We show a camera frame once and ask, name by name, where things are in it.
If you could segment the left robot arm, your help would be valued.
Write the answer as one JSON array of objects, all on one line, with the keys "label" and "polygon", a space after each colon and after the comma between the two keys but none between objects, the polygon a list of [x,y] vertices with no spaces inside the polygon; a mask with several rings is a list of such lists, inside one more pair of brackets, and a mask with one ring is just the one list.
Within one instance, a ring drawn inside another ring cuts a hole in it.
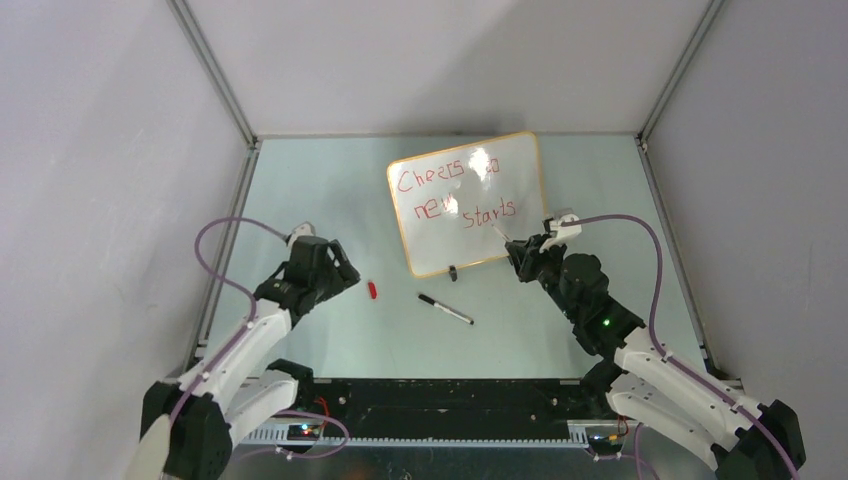
[{"label": "left robot arm", "polygon": [[308,367],[278,359],[257,384],[243,383],[305,315],[360,275],[336,240],[291,235],[287,246],[288,260],[249,293],[248,314],[225,343],[177,381],[147,390],[126,478],[218,479],[235,447],[267,419],[312,411],[316,390]]}]

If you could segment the red marker pen body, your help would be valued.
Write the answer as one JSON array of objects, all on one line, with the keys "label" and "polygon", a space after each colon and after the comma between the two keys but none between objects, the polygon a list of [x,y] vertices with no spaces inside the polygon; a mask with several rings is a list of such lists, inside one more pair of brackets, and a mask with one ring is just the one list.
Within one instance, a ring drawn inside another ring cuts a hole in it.
[{"label": "red marker pen body", "polygon": [[504,242],[511,241],[510,237],[497,225],[492,225],[492,228]]}]

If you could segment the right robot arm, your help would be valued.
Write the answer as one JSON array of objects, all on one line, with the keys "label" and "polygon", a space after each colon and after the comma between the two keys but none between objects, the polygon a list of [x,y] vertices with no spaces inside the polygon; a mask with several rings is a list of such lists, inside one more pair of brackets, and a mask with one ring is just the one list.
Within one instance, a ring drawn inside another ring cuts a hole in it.
[{"label": "right robot arm", "polygon": [[596,418],[613,412],[645,424],[699,458],[719,479],[791,479],[807,456],[798,416],[698,373],[645,321],[608,292],[594,255],[546,246],[547,236],[505,244],[522,282],[538,282],[571,322],[578,344],[599,362],[581,380]]}]

